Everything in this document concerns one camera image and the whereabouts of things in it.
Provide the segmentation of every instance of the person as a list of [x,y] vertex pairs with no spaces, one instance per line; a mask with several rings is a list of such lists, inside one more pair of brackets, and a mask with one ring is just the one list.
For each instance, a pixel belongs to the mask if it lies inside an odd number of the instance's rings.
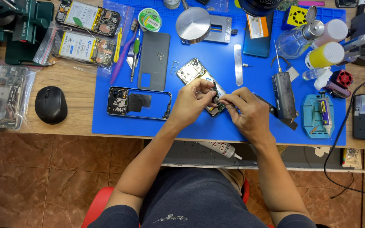
[[[126,167],[102,214],[88,228],[266,227],[234,186],[237,176],[218,169],[160,170],[176,136],[213,106],[213,83],[195,79],[178,93],[153,140]],[[246,87],[220,98],[238,130],[256,148],[260,188],[276,228],[316,228],[269,130],[269,106]],[[236,186],[241,188],[244,177]]]

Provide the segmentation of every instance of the hand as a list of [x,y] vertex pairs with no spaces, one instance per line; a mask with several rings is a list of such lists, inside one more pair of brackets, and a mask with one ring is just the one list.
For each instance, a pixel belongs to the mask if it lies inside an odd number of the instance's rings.
[[255,147],[260,143],[275,144],[275,138],[270,132],[268,122],[269,106],[260,101],[248,88],[237,89],[232,94],[226,94],[219,100],[229,108],[228,111],[232,121],[241,134]]
[[205,106],[216,107],[211,103],[216,94],[216,91],[210,90],[212,87],[212,82],[200,78],[182,87],[167,122],[181,131],[197,120]]

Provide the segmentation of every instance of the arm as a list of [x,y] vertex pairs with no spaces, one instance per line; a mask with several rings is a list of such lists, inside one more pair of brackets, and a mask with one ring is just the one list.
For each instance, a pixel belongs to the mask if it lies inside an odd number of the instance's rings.
[[149,145],[126,167],[105,209],[114,205],[128,205],[139,215],[143,199],[176,136],[195,122],[205,106],[215,106],[209,104],[216,94],[215,91],[210,91],[212,87],[210,81],[195,79],[179,91],[170,117]]
[[260,188],[274,226],[277,227],[278,223],[290,214],[302,214],[310,218],[270,132],[269,106],[246,87],[221,97],[220,101],[225,105],[233,104],[237,107],[228,109],[232,121],[256,148]]

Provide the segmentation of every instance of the computer mouse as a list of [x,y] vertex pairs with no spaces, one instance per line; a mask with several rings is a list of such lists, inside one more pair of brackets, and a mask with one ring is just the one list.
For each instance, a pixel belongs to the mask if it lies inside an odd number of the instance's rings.
[[67,117],[67,103],[63,91],[56,86],[47,86],[39,90],[34,110],[43,122],[60,123]]

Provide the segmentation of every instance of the pink cylinder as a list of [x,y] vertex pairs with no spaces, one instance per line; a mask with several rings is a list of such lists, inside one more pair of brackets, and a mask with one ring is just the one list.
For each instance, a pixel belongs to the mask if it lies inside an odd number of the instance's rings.
[[332,19],[325,24],[323,35],[315,40],[311,48],[315,49],[328,42],[340,42],[347,36],[348,28],[346,23],[339,19]]

